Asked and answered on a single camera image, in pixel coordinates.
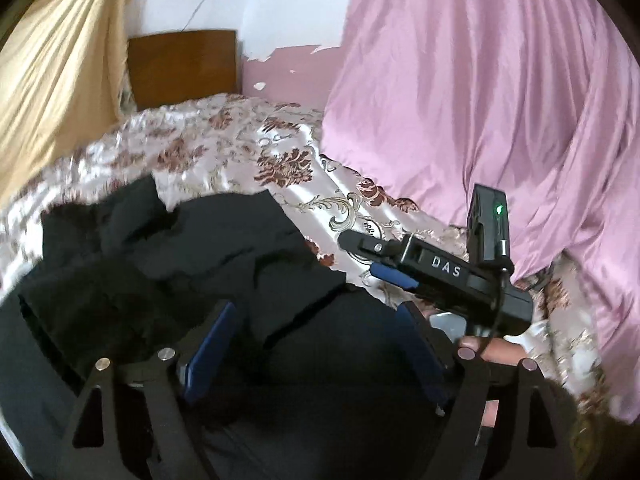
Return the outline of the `person's right hand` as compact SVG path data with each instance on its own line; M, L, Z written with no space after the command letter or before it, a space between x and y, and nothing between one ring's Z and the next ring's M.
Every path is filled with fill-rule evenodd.
M455 314L431 313L427 321L432 327L442 330L459 347L473 350L487 362L516 365L527 356L522 346L502 338L465 336L465 320Z

